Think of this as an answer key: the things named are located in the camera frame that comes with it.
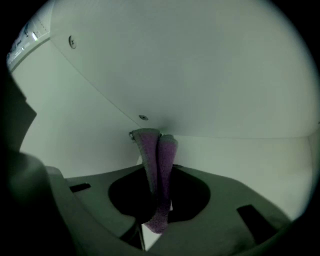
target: pair of socks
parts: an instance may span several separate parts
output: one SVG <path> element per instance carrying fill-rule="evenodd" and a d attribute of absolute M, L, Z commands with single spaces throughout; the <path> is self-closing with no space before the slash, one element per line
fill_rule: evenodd
<path fill-rule="evenodd" d="M 168 227 L 170 178 L 178 142 L 172 135 L 161 136 L 156 129 L 139 129 L 130 134 L 140 150 L 150 192 L 156 202 L 155 214 L 145 225 L 153 233 L 162 234 Z"/>

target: white wall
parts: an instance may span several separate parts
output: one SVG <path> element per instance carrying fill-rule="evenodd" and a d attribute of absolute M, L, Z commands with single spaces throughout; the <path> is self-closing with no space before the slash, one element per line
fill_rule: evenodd
<path fill-rule="evenodd" d="M 296 219 L 308 203 L 312 159 L 308 138 L 221 139 L 174 136 L 175 164 L 238 180 Z"/>
<path fill-rule="evenodd" d="M 134 166 L 139 151 L 129 132 L 139 126 L 105 99 L 51 41 L 31 53 L 13 77 L 37 112 L 21 151 L 65 178 Z"/>
<path fill-rule="evenodd" d="M 313 185 L 319 178 L 319 168 L 320 168 L 320 129 L 318 129 L 314 134 L 309 136 L 309 143 L 312 156 L 312 167 L 313 167 Z"/>
<path fill-rule="evenodd" d="M 144 128 L 277 139 L 307 137 L 319 127 L 314 61 L 268 1 L 57 0 L 51 40 Z"/>

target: curved panel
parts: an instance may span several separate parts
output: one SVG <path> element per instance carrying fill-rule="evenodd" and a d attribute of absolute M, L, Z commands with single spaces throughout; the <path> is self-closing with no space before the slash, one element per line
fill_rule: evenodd
<path fill-rule="evenodd" d="M 58 0 L 51 39 L 144 128 L 295 138 L 309 136 L 320 121 L 308 49 L 268 2 Z"/>

